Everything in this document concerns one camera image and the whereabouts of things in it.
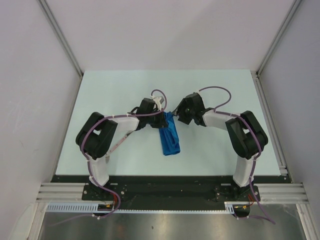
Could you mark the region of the blue satin napkin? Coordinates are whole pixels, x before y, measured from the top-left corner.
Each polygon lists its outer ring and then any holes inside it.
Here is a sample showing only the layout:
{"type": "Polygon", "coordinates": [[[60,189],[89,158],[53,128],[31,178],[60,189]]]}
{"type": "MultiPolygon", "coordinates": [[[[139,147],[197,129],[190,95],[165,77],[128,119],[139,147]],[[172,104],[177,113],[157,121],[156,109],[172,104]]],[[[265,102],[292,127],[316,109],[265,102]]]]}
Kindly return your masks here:
{"type": "Polygon", "coordinates": [[[164,156],[176,155],[181,152],[178,131],[171,112],[164,113],[168,127],[160,128],[159,135],[164,156]]]}

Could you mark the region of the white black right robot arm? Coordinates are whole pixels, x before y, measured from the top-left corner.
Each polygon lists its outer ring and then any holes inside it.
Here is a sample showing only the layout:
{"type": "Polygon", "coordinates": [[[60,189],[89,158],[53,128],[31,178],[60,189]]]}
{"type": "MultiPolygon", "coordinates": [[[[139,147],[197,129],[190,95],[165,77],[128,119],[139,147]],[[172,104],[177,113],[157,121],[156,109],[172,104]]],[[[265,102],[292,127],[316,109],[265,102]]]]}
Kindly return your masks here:
{"type": "Polygon", "coordinates": [[[205,107],[199,92],[184,97],[173,115],[186,125],[195,122],[198,126],[213,127],[225,130],[231,141],[233,150],[237,154],[231,196],[242,201],[253,191],[254,171],[257,158],[262,154],[269,139],[254,113],[246,110],[240,114],[219,111],[217,107],[205,107]]]}

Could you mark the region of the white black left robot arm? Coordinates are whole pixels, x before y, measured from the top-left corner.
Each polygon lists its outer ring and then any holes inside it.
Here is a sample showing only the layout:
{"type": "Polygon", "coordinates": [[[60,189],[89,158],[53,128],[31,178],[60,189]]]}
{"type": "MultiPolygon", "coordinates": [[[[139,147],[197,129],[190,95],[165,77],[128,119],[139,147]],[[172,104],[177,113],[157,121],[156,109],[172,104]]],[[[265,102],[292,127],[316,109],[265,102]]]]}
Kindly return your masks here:
{"type": "Polygon", "coordinates": [[[110,196],[108,163],[110,154],[133,132],[147,125],[155,129],[168,127],[162,104],[163,96],[144,98],[140,105],[124,115],[104,116],[93,112],[76,136],[75,143],[87,160],[93,194],[100,200],[110,196]]]}

